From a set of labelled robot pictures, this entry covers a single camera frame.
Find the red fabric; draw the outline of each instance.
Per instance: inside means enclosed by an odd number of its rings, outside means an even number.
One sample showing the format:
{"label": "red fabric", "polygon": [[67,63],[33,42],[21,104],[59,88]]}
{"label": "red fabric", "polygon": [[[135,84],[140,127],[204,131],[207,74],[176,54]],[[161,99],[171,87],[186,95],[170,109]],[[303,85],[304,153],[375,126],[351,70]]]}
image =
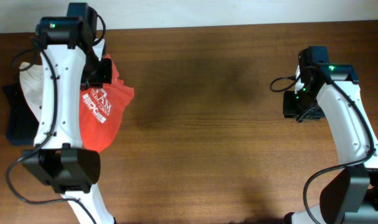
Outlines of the red fabric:
{"label": "red fabric", "polygon": [[80,132],[83,146],[89,150],[101,152],[111,145],[122,122],[122,114],[129,105],[134,93],[133,88],[124,86],[118,79],[113,62],[111,84],[103,88],[89,88],[81,91],[79,114]]}

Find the brown surface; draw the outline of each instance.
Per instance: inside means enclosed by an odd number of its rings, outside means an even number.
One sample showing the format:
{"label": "brown surface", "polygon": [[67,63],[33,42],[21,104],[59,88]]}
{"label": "brown surface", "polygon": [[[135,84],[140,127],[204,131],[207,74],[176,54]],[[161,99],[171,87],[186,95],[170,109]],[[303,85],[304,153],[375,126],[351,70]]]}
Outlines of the brown surface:
{"label": "brown surface", "polygon": [[[28,34],[0,35],[0,87]],[[111,30],[108,52],[136,96],[112,147],[100,188],[119,223],[228,223],[303,210],[307,178],[337,163],[324,119],[297,124],[281,114],[297,54],[327,45],[331,61],[355,66],[378,137],[378,21]],[[9,106],[0,89],[0,223],[77,223],[67,204],[32,206],[7,189],[4,171],[21,154],[6,140]],[[334,174],[318,179],[310,204]],[[56,197],[19,167],[30,198]]]}

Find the white wall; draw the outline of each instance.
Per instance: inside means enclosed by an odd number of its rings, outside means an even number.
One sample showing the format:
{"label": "white wall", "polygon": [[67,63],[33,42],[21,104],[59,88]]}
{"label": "white wall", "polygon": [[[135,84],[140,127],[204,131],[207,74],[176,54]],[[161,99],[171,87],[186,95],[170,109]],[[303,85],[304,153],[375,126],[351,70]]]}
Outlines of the white wall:
{"label": "white wall", "polygon": [[[34,32],[67,0],[0,0],[0,33]],[[378,19],[378,0],[87,0],[108,29]]]}

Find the wooden tabletop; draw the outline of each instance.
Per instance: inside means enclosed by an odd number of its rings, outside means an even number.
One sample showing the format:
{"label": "wooden tabletop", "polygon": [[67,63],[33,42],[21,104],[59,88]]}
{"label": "wooden tabletop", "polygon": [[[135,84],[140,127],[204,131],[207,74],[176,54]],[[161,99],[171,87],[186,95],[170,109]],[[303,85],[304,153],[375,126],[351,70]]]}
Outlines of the wooden tabletop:
{"label": "wooden tabletop", "polygon": [[[13,83],[10,61],[29,36],[0,34],[0,223],[78,223],[66,203],[24,204],[5,183],[6,167],[27,147],[5,137],[1,86]],[[118,223],[257,221],[304,210],[307,178],[338,163],[333,138],[325,119],[283,118],[283,94],[268,86],[293,75],[309,45],[354,66],[378,137],[378,21],[109,30],[106,41],[120,78],[135,88],[101,153],[99,186]],[[312,184],[310,204],[336,174]],[[12,181],[29,198],[59,197],[21,166]]]}

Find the red bag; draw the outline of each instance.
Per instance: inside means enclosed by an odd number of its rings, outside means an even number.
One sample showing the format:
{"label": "red bag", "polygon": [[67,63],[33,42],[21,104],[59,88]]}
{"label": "red bag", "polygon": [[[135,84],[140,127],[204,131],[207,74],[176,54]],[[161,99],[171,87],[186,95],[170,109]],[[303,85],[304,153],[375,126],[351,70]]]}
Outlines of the red bag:
{"label": "red bag", "polygon": [[134,96],[133,88],[118,79],[113,62],[113,78],[103,88],[81,91],[79,116],[83,146],[101,152],[111,145],[122,122],[122,114]]}

